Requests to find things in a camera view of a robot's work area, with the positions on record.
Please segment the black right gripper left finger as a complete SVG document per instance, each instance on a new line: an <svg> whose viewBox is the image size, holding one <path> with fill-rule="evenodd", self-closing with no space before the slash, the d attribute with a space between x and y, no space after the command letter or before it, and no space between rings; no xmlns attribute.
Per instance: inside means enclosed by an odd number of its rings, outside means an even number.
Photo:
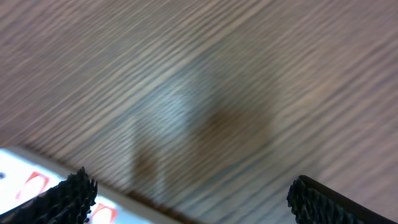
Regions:
<svg viewBox="0 0 398 224"><path fill-rule="evenodd" d="M1 224L85 224L96 204L98 182L82 167L46 192L1 215Z"/></svg>

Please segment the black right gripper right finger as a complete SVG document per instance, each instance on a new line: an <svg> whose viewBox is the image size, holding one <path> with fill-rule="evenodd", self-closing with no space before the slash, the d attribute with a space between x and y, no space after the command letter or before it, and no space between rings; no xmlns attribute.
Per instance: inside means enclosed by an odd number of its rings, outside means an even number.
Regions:
<svg viewBox="0 0 398 224"><path fill-rule="evenodd" d="M287 204L298 224L397 224L306 175L290 186Z"/></svg>

